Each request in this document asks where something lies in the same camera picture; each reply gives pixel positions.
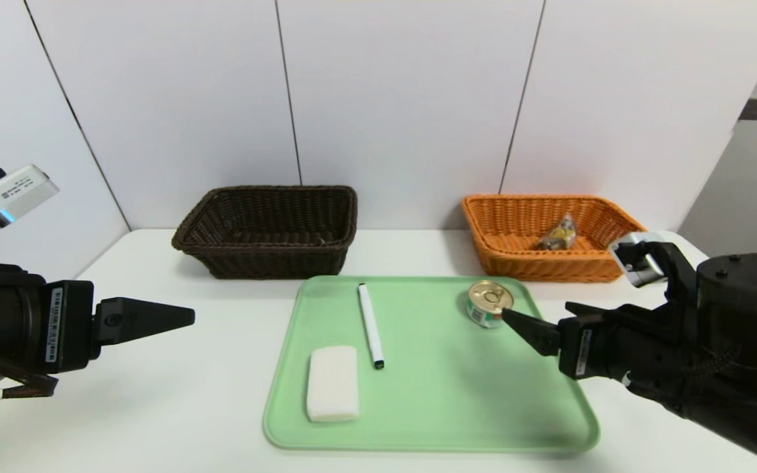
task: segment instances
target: orange wicker basket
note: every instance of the orange wicker basket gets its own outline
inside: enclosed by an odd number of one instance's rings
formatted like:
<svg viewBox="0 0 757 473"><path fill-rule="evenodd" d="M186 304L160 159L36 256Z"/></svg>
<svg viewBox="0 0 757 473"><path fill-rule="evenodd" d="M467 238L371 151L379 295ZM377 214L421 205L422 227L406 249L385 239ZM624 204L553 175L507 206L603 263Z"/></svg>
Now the orange wicker basket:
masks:
<svg viewBox="0 0 757 473"><path fill-rule="evenodd" d="M571 249L535 249L566 212L577 227ZM616 204L591 195L471 195L463 199L463 213L487 274L522 281L615 281L621 269L607 246L645 231Z"/></svg>

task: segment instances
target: marker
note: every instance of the marker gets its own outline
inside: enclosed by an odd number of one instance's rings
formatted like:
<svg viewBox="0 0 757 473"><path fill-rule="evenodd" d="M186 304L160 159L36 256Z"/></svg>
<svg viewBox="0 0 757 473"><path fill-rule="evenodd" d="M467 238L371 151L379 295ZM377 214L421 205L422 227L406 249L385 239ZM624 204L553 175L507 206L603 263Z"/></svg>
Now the marker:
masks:
<svg viewBox="0 0 757 473"><path fill-rule="evenodd" d="M370 293L367 285L363 282L358 285L358 296L361 300L361 314L364 316L364 327L367 329L367 341L370 344L370 354L373 356L373 366L376 369L384 368L384 354L381 353L381 340L379 328L376 327L376 315L373 312L373 303L370 301Z"/></svg>

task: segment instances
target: wicker basket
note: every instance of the wicker basket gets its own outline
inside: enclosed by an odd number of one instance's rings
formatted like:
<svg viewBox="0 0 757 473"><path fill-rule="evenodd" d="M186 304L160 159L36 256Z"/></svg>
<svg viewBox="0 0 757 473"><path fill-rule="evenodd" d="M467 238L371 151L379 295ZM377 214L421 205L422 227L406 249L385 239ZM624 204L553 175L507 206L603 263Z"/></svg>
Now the wicker basket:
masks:
<svg viewBox="0 0 757 473"><path fill-rule="evenodd" d="M621 269L607 246L630 231L645 231L616 204L588 195L471 195L463 212L487 274L522 281L613 281ZM535 249L566 212L577 227L571 249Z"/></svg>
<svg viewBox="0 0 757 473"><path fill-rule="evenodd" d="M172 246L219 279L337 275L356 219L357 197L346 186L214 189L177 228Z"/></svg>

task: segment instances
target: barcode sticker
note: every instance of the barcode sticker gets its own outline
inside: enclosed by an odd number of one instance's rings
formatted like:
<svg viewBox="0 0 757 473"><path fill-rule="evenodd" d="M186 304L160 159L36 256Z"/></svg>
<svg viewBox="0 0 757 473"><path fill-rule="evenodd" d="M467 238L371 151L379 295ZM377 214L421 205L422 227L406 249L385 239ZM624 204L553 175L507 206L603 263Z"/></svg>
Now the barcode sticker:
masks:
<svg viewBox="0 0 757 473"><path fill-rule="evenodd" d="M60 336L60 309L63 307L63 288L51 290L51 307L49 308L49 335L45 339L45 362L57 361L57 344Z"/></svg>
<svg viewBox="0 0 757 473"><path fill-rule="evenodd" d="M476 307L472 309L472 320L476 321L476 323L483 323L486 320L486 314Z"/></svg>

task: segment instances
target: can lid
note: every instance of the can lid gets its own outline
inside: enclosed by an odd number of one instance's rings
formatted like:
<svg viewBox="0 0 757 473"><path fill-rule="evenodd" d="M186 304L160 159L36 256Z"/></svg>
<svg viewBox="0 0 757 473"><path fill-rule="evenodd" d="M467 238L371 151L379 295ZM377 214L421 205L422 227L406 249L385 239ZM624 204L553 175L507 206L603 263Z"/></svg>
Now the can lid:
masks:
<svg viewBox="0 0 757 473"><path fill-rule="evenodd" d="M469 299L477 308L492 314L513 308L513 294L498 282L478 281L469 288Z"/></svg>

